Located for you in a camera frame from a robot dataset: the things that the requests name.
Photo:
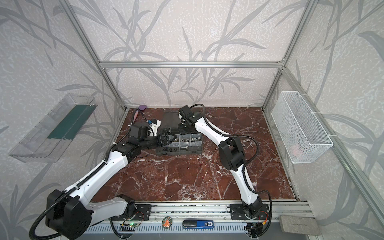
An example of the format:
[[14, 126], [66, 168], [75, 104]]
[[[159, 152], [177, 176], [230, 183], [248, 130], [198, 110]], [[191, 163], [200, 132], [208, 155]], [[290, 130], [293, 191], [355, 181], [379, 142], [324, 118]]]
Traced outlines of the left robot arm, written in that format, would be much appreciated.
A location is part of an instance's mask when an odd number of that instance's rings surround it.
[[167, 130], [158, 132], [160, 124], [155, 119], [149, 123], [131, 124], [128, 133], [113, 143], [100, 164], [65, 190], [50, 193], [46, 210], [30, 228], [30, 239], [50, 240], [65, 236], [75, 240], [92, 225], [131, 213], [135, 201], [124, 195], [96, 204], [91, 200], [107, 181], [131, 163], [142, 150], [167, 146], [177, 138]]

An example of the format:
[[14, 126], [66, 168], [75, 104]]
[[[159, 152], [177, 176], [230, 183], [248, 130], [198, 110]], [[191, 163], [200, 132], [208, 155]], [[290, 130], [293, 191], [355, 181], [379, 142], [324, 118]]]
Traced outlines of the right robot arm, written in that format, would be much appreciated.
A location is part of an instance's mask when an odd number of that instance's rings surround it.
[[[179, 118], [181, 123], [178, 124], [178, 128], [181, 135], [197, 131], [217, 145], [221, 164], [232, 173], [239, 188], [245, 215], [251, 220], [255, 219], [263, 202], [260, 192], [257, 192], [252, 185], [247, 165], [259, 154], [259, 143], [250, 136], [230, 135], [219, 129], [208, 120], [203, 104], [183, 106], [179, 109]], [[248, 161], [241, 138], [254, 141], [257, 147], [255, 154]]]

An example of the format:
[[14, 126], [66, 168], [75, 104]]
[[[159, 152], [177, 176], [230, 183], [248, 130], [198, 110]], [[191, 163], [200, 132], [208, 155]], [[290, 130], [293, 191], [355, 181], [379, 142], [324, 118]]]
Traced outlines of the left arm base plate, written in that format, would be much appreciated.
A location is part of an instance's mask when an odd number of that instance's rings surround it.
[[112, 217], [113, 221], [148, 221], [151, 214], [152, 205], [139, 204], [135, 206], [136, 209], [129, 216], [129, 214], [123, 214], [120, 216]]

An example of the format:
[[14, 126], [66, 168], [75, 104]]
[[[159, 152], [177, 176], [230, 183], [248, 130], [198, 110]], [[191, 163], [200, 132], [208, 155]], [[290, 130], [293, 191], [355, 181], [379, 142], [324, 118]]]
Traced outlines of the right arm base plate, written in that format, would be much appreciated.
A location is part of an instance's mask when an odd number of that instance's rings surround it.
[[260, 210], [254, 217], [247, 217], [242, 204], [230, 204], [227, 211], [231, 214], [231, 220], [260, 220], [266, 222], [269, 219], [269, 205], [262, 204]]

